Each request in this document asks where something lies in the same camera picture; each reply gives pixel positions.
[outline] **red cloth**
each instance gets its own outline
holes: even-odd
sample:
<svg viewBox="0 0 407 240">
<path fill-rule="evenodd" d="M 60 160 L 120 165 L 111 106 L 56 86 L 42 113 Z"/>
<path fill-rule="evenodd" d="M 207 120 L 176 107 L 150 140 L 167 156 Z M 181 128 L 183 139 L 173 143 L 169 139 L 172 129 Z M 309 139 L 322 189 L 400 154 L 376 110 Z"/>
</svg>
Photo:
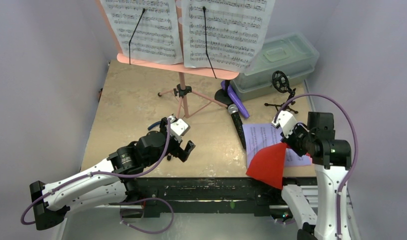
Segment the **red cloth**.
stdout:
<svg viewBox="0 0 407 240">
<path fill-rule="evenodd" d="M 278 143 L 259 150 L 249 164 L 246 175 L 276 189 L 283 189 L 286 143 Z"/>
</svg>

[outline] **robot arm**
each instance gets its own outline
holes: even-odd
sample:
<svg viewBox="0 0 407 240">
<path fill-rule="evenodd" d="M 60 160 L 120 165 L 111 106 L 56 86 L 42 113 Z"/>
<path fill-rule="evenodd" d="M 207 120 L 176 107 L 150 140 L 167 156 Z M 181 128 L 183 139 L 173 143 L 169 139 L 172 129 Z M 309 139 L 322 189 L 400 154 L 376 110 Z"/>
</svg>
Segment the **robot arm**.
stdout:
<svg viewBox="0 0 407 240">
<path fill-rule="evenodd" d="M 159 131 L 148 132 L 138 141 L 119 148 L 108 158 L 80 173 L 48 184 L 41 181 L 33 182 L 30 184 L 31 201 L 42 198 L 32 207 L 37 230 L 54 227 L 64 218 L 84 209 L 119 203 L 127 197 L 134 198 L 131 196 L 137 194 L 134 177 L 139 177 L 145 167 L 162 160 L 168 154 L 179 158 L 182 162 L 188 159 L 195 145 L 188 141 L 185 149 L 182 149 L 180 144 L 182 136 L 189 129 L 190 126 L 182 119 L 176 119 L 174 116 L 163 118 Z M 167 139 L 169 142 L 163 155 Z M 120 180 L 122 175 L 129 175 L 131 178 Z M 53 192 L 58 186 L 63 187 Z"/>
<path fill-rule="evenodd" d="M 346 140 L 335 139 L 333 114 L 308 113 L 308 127 L 298 123 L 287 111 L 281 111 L 271 122 L 282 128 L 281 141 L 296 154 L 309 154 L 315 167 L 318 184 L 318 215 L 315 215 L 302 194 L 301 187 L 286 185 L 281 196 L 288 204 L 300 228 L 299 240 L 350 240 L 346 213 L 346 185 L 338 192 L 339 184 L 351 167 L 351 146 Z M 336 198 L 341 199 L 341 212 L 337 212 Z M 341 219 L 341 235 L 337 235 L 337 218 Z"/>
</svg>

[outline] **black microphone handle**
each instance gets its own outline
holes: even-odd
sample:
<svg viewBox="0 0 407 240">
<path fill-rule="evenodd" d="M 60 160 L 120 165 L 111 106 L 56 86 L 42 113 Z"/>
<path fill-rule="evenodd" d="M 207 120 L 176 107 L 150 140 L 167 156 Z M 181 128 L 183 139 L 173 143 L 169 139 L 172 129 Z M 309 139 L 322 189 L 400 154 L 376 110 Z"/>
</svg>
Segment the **black microphone handle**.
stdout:
<svg viewBox="0 0 407 240">
<path fill-rule="evenodd" d="M 246 150 L 245 133 L 243 131 L 243 123 L 239 112 L 231 114 L 231 119 L 233 119 L 234 126 L 236 127 L 237 135 L 239 136 L 240 142 L 242 143 L 243 149 Z"/>
</svg>

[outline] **pink music stand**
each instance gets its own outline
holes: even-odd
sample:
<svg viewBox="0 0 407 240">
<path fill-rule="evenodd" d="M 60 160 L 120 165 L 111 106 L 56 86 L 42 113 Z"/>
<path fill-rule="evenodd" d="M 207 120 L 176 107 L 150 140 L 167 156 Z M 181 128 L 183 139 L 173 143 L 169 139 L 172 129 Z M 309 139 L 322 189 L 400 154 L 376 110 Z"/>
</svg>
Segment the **pink music stand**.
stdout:
<svg viewBox="0 0 407 240">
<path fill-rule="evenodd" d="M 148 62 L 148 61 L 143 61 L 143 60 L 137 60 L 137 59 L 129 59 L 129 57 L 125 56 L 123 54 L 123 50 L 120 46 L 120 44 L 118 43 L 117 37 L 114 33 L 114 31 L 111 28 L 111 24 L 105 14 L 105 10 L 102 7 L 102 4 L 99 0 L 95 0 L 97 6 L 100 9 L 100 13 L 102 14 L 103 18 L 105 19 L 106 22 L 106 26 L 108 27 L 114 41 L 115 41 L 115 45 L 118 49 L 118 55 L 116 56 L 116 59 L 120 62 L 120 63 L 124 63 L 124 64 L 129 64 L 129 62 L 131 61 L 131 64 L 133 65 L 138 65 L 138 66 L 144 66 L 144 67 L 149 67 L 149 68 L 155 68 L 155 69 L 164 69 L 164 70 L 170 70 L 170 71 L 174 71 L 174 72 L 178 72 L 178 78 L 180 81 L 180 89 L 181 90 L 186 90 L 186 82 L 185 82 L 185 73 L 187 74 L 194 74 L 194 75 L 200 75 L 200 76 L 205 76 L 205 77 L 213 77 L 213 71 L 211 68 L 188 68 L 185 67 L 185 65 L 183 63 L 179 63 L 179 64 L 174 64 L 174 65 L 165 65 L 165 64 L 158 64 L 158 63 L 153 63 L 153 62 Z M 182 15 L 182 10 L 178 7 L 176 7 L 176 11 L 177 11 L 177 17 L 181 17 Z M 180 34 L 180 44 L 181 47 L 183 49 L 183 26 L 178 23 L 178 31 Z M 215 71 L 215 75 L 217 76 L 217 78 L 223 79 L 223 80 L 232 80 L 235 77 L 237 77 L 239 75 L 238 72 L 233 72 L 233 71 L 227 71 L 227 70 L 223 70 L 223 69 L 214 69 Z M 163 92 L 158 92 L 158 96 L 162 96 L 164 94 L 168 94 L 168 93 L 173 93 L 175 90 L 175 88 L 170 89 L 170 90 L 166 90 Z M 182 97 L 179 96 L 178 99 L 178 108 L 177 108 L 177 114 L 176 117 L 179 118 L 180 117 L 180 110 L 183 106 L 184 109 L 184 117 L 186 118 L 190 118 L 191 116 L 193 116 L 194 114 L 196 114 L 197 112 L 201 111 L 202 109 L 204 109 L 206 106 L 208 106 L 211 103 L 216 103 L 218 105 L 220 105 L 221 107 L 227 108 L 227 105 L 215 100 L 214 98 L 211 98 L 209 96 L 206 96 L 200 92 L 197 92 L 195 90 L 191 90 L 190 92 L 191 94 L 195 94 L 198 97 L 204 98 L 206 100 L 208 100 L 209 102 L 204 105 L 203 107 L 199 108 L 197 111 L 195 111 L 192 114 L 189 114 L 189 107 L 188 107 L 188 98 L 186 96 L 186 94 Z"/>
</svg>

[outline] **gray wall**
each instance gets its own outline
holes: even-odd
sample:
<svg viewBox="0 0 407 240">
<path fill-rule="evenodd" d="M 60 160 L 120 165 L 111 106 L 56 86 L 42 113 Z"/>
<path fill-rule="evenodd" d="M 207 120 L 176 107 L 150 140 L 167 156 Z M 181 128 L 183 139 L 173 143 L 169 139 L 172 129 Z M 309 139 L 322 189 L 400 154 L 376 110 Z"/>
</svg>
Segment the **gray wall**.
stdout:
<svg viewBox="0 0 407 240">
<path fill-rule="evenodd" d="M 29 184 L 80 169 L 105 69 L 77 0 L 0 1 L 0 240 L 51 239 Z"/>
<path fill-rule="evenodd" d="M 81 10 L 107 59 L 117 48 L 94 1 L 79 0 Z M 276 0 L 266 38 L 301 31 L 313 44 L 319 39 L 340 0 Z"/>
<path fill-rule="evenodd" d="M 315 47 L 310 92 L 342 103 L 357 130 L 349 190 L 362 238 L 407 239 L 407 0 L 340 1 Z M 351 139 L 339 111 L 313 100 Z"/>
</svg>

